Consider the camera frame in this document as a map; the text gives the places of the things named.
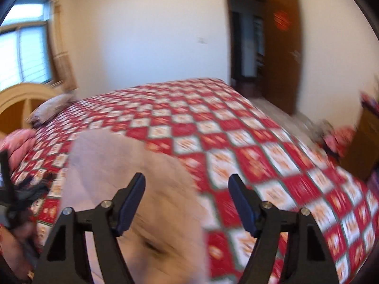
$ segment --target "curved headboard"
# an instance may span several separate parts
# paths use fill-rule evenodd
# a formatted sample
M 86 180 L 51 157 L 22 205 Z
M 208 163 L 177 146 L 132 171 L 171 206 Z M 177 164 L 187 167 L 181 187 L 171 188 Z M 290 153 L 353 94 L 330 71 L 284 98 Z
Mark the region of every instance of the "curved headboard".
M 25 122 L 31 112 L 59 93 L 44 84 L 20 83 L 0 92 L 0 133 L 30 128 Z

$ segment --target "red and white checkered blanket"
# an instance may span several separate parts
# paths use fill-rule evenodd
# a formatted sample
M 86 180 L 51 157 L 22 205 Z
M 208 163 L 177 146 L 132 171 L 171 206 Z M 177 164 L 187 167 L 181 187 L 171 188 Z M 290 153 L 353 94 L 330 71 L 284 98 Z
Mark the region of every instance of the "red and white checkered blanket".
M 13 178 L 18 182 L 31 173 L 37 183 L 46 171 L 58 174 L 47 197 L 32 207 L 42 244 L 58 216 L 71 143 L 81 131 L 94 128 L 145 141 L 146 148 L 176 156 L 186 166 L 208 211 L 203 227 L 212 283 L 237 282 L 255 244 L 228 193 L 233 173 L 280 209 L 307 206 L 312 211 L 341 283 L 357 272 L 373 247 L 379 204 L 366 185 L 299 143 L 217 79 L 147 84 L 91 97 L 39 129 L 35 147 Z M 286 237 L 282 233 L 270 284 L 278 281 Z

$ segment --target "floor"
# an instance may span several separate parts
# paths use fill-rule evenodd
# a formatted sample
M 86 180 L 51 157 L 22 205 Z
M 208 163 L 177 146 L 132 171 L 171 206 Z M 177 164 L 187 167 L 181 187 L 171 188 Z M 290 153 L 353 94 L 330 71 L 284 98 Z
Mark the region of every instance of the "floor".
M 314 145 L 310 138 L 311 132 L 307 127 L 307 123 L 309 123 L 309 121 L 304 117 L 300 115 L 289 116 L 287 113 L 284 113 L 282 110 L 263 98 L 254 98 L 249 100 L 253 105 L 272 118 L 291 135 L 295 136 L 309 147 Z

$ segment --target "metal bolt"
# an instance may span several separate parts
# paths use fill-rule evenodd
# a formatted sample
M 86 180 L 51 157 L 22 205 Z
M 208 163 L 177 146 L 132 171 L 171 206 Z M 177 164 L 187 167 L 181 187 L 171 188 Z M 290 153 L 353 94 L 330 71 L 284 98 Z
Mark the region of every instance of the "metal bolt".
M 304 216 L 309 216 L 310 215 L 310 211 L 308 208 L 302 208 L 300 209 L 300 212 L 304 215 Z
M 63 211 L 62 211 L 62 213 L 64 214 L 64 215 L 69 215 L 70 213 L 72 212 L 72 208 L 71 207 L 66 207 Z
M 110 200 L 105 200 L 105 201 L 101 202 L 101 207 L 103 207 L 103 208 L 109 208 L 109 207 L 111 207 L 111 205 L 112 205 L 112 201 L 110 201 Z
M 272 203 L 269 201 L 262 202 L 262 207 L 265 209 L 270 209 L 272 207 Z

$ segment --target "red round sticker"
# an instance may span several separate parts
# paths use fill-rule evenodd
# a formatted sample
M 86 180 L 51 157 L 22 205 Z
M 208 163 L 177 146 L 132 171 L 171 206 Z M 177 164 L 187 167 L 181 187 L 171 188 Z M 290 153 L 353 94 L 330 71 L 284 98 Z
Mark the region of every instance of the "red round sticker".
M 283 10 L 274 13 L 274 21 L 276 27 L 282 31 L 287 31 L 291 25 L 288 14 Z

